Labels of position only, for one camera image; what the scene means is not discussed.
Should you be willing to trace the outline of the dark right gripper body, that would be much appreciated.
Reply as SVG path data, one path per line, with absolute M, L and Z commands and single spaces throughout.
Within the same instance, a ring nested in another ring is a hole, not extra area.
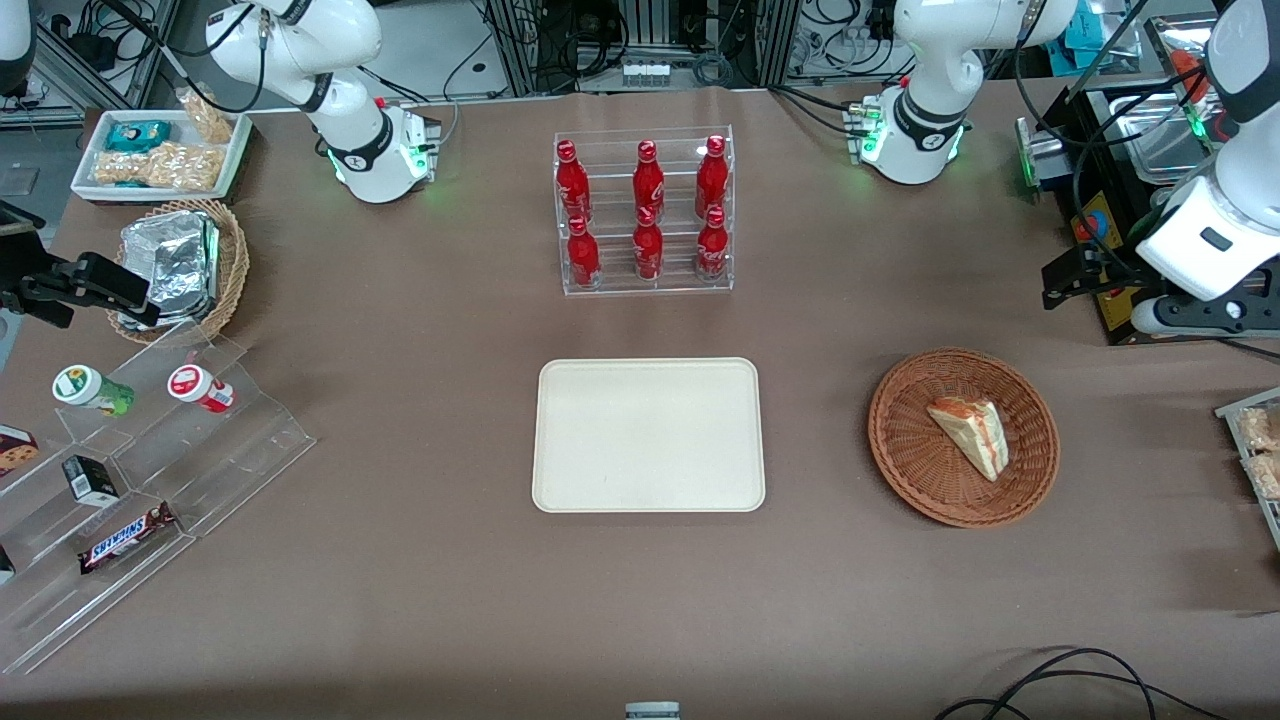
M 27 275 L 51 269 L 51 255 L 38 231 L 46 225 L 42 217 L 1 201 L 1 291 L 15 293 Z

